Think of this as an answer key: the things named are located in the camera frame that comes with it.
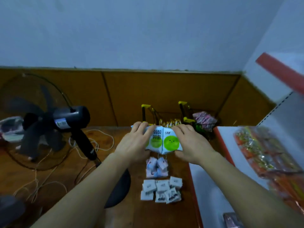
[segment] electric fan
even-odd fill
[[[67,142],[70,134],[96,167],[101,164],[93,145],[81,130],[90,121],[88,109],[71,106],[59,88],[44,77],[22,74],[11,79],[0,90],[0,106],[0,134],[10,142],[8,154],[18,164],[36,170],[59,165],[71,149]],[[54,152],[52,160],[40,163],[50,149]],[[105,208],[121,202],[130,184],[130,173],[126,170]]]

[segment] fan blade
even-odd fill
[[[33,159],[38,157],[39,139],[45,133],[46,128],[47,125],[41,121],[33,123],[24,133],[19,153]]]
[[[40,85],[40,88],[41,91],[43,92],[45,101],[47,102],[47,108],[48,108],[47,110],[51,111],[53,109],[53,98],[46,86]]]
[[[38,116],[44,114],[43,110],[24,98],[15,97],[11,99],[5,106],[5,109],[13,113],[33,113]]]
[[[48,145],[54,151],[61,150],[66,144],[66,142],[62,140],[63,136],[59,131],[52,129],[47,131],[44,135]]]

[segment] wooden wall panel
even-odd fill
[[[178,101],[192,108],[218,111],[239,75],[105,72],[119,126],[142,120],[141,104],[179,115]]]
[[[89,126],[116,126],[101,72],[69,70],[0,70],[2,82],[16,73],[28,72],[41,75],[58,86],[73,105],[86,106],[91,115]]]
[[[256,126],[274,107],[275,103],[242,76],[225,102],[219,117],[223,126]]]

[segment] store shelf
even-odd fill
[[[220,142],[222,150],[225,152],[226,159],[238,168],[241,172],[249,176],[252,180],[268,189],[266,179],[260,178],[251,168],[246,158],[240,151],[234,140],[233,134],[240,129],[236,126],[217,126],[214,131]]]
[[[263,53],[256,63],[304,95],[304,54]]]

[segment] hand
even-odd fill
[[[147,122],[134,123],[131,132],[127,133],[118,144],[115,154],[121,155],[129,164],[147,159],[150,152],[145,150],[146,144],[156,128],[155,125],[150,126],[143,133],[147,126]]]
[[[183,151],[176,150],[175,155],[187,162],[200,165],[202,159],[215,152],[210,143],[202,135],[197,133],[190,125],[178,125],[172,127],[179,139]]]

